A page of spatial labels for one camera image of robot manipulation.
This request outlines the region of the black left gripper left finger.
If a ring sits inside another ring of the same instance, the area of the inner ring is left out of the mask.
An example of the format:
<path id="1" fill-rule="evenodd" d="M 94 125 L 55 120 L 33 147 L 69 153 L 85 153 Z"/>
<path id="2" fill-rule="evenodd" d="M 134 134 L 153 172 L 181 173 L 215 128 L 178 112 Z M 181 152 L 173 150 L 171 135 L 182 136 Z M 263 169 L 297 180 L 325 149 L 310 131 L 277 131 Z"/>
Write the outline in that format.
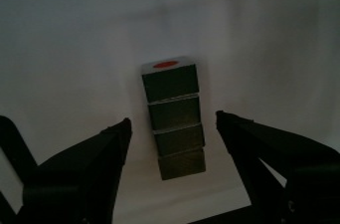
<path id="1" fill-rule="evenodd" d="M 22 182 L 22 206 L 0 192 L 0 224 L 111 224 L 131 138 L 123 119 L 37 163 L 13 121 L 0 115 L 0 149 Z"/>

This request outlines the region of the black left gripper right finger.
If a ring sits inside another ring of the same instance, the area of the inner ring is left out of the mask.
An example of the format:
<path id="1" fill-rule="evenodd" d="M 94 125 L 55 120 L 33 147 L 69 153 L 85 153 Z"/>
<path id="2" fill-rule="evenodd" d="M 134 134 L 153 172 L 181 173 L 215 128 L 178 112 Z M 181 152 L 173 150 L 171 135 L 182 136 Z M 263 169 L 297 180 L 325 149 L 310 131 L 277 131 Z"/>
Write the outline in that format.
<path id="1" fill-rule="evenodd" d="M 231 113 L 215 129 L 262 224 L 340 224 L 340 152 Z"/>

